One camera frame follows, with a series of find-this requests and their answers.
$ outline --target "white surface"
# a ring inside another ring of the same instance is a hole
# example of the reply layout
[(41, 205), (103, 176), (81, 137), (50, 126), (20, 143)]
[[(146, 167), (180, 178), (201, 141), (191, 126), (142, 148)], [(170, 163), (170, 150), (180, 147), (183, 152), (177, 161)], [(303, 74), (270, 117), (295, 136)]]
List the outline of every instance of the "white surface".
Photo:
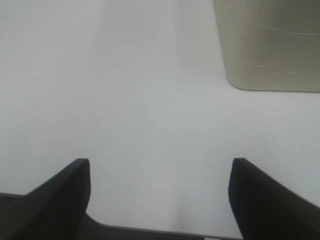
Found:
[(1, 1), (0, 191), (91, 162), (111, 225), (240, 237), (245, 157), (320, 205), (320, 95), (226, 80), (211, 0)]

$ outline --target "beige object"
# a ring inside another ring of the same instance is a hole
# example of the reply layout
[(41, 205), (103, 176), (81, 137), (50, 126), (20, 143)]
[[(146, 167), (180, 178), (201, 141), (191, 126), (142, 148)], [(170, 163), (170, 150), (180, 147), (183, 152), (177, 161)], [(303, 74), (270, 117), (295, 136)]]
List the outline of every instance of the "beige object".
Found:
[(320, 92), (320, 0), (213, 0), (228, 81)]

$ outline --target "beige mat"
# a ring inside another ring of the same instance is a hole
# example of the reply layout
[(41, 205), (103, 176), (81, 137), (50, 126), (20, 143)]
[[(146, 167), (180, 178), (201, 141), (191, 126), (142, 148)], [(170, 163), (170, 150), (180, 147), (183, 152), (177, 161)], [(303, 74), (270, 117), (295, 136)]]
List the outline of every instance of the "beige mat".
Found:
[(320, 0), (213, 0), (228, 81), (320, 92)]

